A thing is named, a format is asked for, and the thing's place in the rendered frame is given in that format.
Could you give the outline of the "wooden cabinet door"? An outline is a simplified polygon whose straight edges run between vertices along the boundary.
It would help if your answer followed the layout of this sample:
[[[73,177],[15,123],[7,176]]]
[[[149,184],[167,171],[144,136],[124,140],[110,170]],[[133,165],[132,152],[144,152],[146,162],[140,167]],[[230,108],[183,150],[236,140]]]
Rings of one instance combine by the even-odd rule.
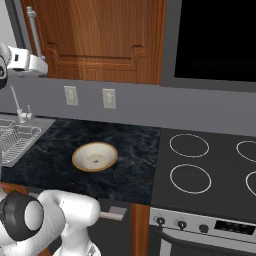
[[[56,79],[159,85],[166,0],[20,0]]]

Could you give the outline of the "silver sink tap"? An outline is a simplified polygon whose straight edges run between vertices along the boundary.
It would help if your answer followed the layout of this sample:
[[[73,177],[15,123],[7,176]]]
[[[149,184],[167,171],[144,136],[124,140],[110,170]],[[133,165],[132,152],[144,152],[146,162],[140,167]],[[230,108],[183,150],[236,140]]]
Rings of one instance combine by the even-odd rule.
[[[13,94],[13,97],[14,97],[14,100],[15,100],[15,103],[16,103],[17,115],[18,115],[18,118],[19,118],[19,122],[21,124],[24,124],[27,120],[32,120],[34,118],[34,115],[31,112],[31,108],[28,108],[28,113],[25,113],[19,105],[18,98],[17,98],[14,87],[10,86],[10,88],[11,88],[11,91],[12,91],[12,94]]]

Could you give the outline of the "black hob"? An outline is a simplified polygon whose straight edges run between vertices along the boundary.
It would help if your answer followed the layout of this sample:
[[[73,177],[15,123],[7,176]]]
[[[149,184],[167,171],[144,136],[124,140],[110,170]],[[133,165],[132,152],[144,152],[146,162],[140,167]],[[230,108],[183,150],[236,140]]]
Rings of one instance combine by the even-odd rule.
[[[151,205],[256,223],[256,137],[162,129]]]

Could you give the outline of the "grey metal sink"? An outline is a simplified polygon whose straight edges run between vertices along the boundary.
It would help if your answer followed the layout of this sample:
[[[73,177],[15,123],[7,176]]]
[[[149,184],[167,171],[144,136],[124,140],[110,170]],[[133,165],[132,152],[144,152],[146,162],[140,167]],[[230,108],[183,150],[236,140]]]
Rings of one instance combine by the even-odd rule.
[[[37,140],[51,127],[51,125],[55,122],[55,119],[45,119],[45,118],[35,118],[32,120],[27,120],[24,124],[21,124],[19,122],[19,118],[14,115],[4,115],[0,114],[0,120],[5,120],[5,121],[13,121],[16,125],[23,125],[23,126],[31,126],[31,127],[38,127],[41,129],[41,133],[39,137],[35,140],[35,142],[32,144],[32,146],[37,142]]]

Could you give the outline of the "white bowl with tan rim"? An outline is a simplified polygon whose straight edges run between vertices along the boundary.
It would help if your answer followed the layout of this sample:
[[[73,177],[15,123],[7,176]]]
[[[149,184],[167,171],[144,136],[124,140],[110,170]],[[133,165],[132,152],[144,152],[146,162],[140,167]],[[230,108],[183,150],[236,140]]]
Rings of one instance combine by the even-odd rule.
[[[85,172],[100,172],[111,167],[118,158],[116,148],[105,142],[92,142],[77,148],[72,155],[73,165]]]

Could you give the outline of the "white wall outlet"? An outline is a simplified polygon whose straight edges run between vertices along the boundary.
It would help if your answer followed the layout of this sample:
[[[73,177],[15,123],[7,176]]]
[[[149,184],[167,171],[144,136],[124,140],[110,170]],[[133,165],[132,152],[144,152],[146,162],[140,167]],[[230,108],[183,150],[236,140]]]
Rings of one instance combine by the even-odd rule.
[[[77,106],[78,105],[78,96],[75,86],[65,86],[64,87],[66,103],[68,105]]]
[[[116,96],[114,89],[102,90],[103,93],[103,105],[106,109],[115,109],[116,108]]]

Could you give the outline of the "wooden cabinet side panel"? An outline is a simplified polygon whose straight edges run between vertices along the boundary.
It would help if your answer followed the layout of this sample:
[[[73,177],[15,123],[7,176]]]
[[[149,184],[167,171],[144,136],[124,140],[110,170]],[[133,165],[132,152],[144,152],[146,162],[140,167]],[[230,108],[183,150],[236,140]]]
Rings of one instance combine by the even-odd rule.
[[[148,256],[150,207],[130,204],[130,246],[131,256]]]

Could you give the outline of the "black microwave oven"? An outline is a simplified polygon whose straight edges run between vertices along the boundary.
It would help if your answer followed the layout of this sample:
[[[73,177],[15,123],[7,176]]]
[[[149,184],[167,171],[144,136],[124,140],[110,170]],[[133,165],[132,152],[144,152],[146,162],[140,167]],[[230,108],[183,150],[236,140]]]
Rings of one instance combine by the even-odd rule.
[[[166,0],[161,85],[256,93],[256,0]]]

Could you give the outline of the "dark dishwasher front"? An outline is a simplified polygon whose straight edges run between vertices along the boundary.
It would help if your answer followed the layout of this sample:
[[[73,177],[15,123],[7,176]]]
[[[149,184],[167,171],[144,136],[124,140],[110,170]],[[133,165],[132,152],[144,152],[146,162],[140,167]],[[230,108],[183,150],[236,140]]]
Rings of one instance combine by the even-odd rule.
[[[99,218],[88,228],[91,240],[101,256],[130,256],[130,204],[101,198],[98,201],[103,212],[108,212],[112,206],[125,208],[126,212],[121,221]]]

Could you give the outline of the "silver oven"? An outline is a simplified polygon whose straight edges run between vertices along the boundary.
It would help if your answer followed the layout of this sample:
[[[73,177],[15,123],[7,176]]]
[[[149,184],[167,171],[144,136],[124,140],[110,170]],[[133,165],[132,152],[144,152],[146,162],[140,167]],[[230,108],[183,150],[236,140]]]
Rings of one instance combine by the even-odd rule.
[[[165,224],[159,226],[157,217]],[[177,223],[185,221],[181,230]],[[256,256],[256,224],[160,208],[150,208],[149,224],[159,237],[159,256]],[[206,224],[207,233],[199,226]]]

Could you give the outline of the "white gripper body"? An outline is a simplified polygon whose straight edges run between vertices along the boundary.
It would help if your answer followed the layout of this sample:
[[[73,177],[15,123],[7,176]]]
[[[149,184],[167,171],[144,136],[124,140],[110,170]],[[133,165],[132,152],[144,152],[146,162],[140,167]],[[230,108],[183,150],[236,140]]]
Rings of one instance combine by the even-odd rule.
[[[46,75],[48,73],[48,64],[42,58],[30,55],[28,71],[36,75]]]

